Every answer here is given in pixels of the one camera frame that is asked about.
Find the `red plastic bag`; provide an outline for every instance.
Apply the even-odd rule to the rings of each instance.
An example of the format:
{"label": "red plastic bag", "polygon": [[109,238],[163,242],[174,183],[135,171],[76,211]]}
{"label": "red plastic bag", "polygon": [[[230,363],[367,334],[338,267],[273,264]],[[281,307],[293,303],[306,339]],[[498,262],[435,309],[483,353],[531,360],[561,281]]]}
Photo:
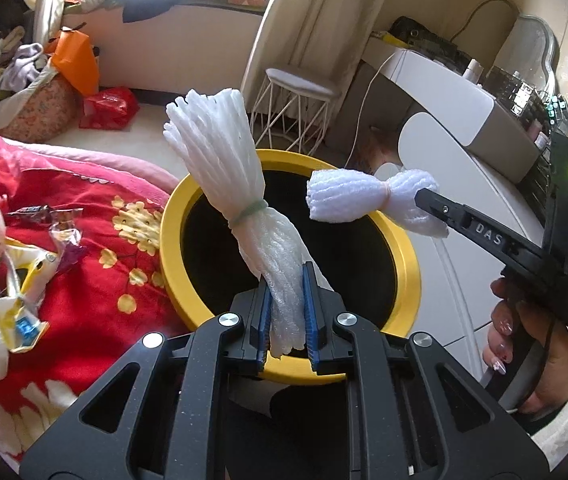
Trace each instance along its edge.
{"label": "red plastic bag", "polygon": [[109,88],[84,97],[80,128],[121,130],[138,111],[137,99],[128,88]]}

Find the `triangular cutout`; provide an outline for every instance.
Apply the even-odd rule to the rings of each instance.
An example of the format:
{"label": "triangular cutout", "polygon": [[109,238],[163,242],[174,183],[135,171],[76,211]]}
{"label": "triangular cutout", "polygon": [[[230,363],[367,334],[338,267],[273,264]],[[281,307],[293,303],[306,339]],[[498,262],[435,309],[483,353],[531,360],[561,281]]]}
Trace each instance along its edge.
{"label": "triangular cutout", "polygon": [[460,433],[474,430],[491,420],[489,413],[475,399],[473,394],[458,381],[448,367],[439,365],[437,371],[455,420],[455,426]]}
{"label": "triangular cutout", "polygon": [[137,363],[129,363],[122,368],[86,406],[80,415],[81,421],[107,433],[115,433],[138,373],[139,364]]}

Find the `yellow rim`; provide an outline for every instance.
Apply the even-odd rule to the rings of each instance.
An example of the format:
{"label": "yellow rim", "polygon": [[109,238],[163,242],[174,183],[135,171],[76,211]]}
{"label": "yellow rim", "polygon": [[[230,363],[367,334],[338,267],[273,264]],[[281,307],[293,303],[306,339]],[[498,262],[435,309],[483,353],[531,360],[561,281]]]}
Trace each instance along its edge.
{"label": "yellow rim", "polygon": [[[311,176],[314,170],[333,169],[334,166],[300,153],[280,150],[257,150],[264,170],[280,170]],[[197,295],[190,283],[181,257],[181,233],[190,209],[202,195],[202,190],[192,176],[188,175],[179,183],[166,204],[160,230],[161,270],[166,289],[175,310],[190,330],[195,330],[203,322],[213,317],[213,313]],[[406,232],[393,224],[379,211],[371,213],[375,223],[386,240],[395,260],[397,272],[397,292],[395,306],[383,332],[406,336],[415,321],[421,282],[419,266],[413,245]],[[307,359],[283,356],[280,360],[267,359],[264,379],[286,384],[323,384],[343,379],[343,375],[317,376]]]}

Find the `white chair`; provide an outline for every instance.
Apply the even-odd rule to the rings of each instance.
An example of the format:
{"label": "white chair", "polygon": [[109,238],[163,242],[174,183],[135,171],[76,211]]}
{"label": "white chair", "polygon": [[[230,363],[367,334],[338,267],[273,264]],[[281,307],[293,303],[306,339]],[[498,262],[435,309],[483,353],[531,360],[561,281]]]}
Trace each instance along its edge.
{"label": "white chair", "polygon": [[[326,135],[333,105],[339,94],[339,89],[335,83],[303,68],[289,65],[267,68],[266,77],[251,112],[251,132],[253,137],[257,137],[255,145],[257,146],[268,135],[269,147],[273,148],[273,137],[282,137],[290,142],[286,151],[297,146],[299,153],[304,152],[312,155]],[[259,110],[262,101],[267,96],[269,111],[264,127],[263,115],[260,114]],[[289,110],[295,102],[297,102],[297,110],[294,108]],[[279,108],[278,103],[281,110],[273,117],[273,114]],[[287,110],[289,110],[288,117],[291,121],[288,128],[286,127]],[[260,131],[255,132],[258,115]],[[274,130],[273,125],[280,118],[282,122],[281,131]]]}

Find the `human hand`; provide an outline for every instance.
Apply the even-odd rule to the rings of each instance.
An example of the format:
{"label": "human hand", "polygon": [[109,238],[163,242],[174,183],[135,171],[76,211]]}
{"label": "human hand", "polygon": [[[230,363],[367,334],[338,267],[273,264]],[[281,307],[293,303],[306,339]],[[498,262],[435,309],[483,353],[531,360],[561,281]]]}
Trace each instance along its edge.
{"label": "human hand", "polygon": [[[506,298],[506,280],[500,278],[491,283],[493,294],[500,301],[491,314],[492,325],[488,333],[488,345],[482,358],[487,366],[497,373],[506,373],[504,363],[513,359],[513,347],[510,335],[519,326],[525,328],[531,337],[543,346],[546,343],[551,315],[537,305],[518,302],[517,313],[508,307]],[[547,408],[558,408],[568,400],[568,329],[556,322],[548,349],[548,359],[544,373],[533,394],[520,406],[522,413],[536,413]]]}

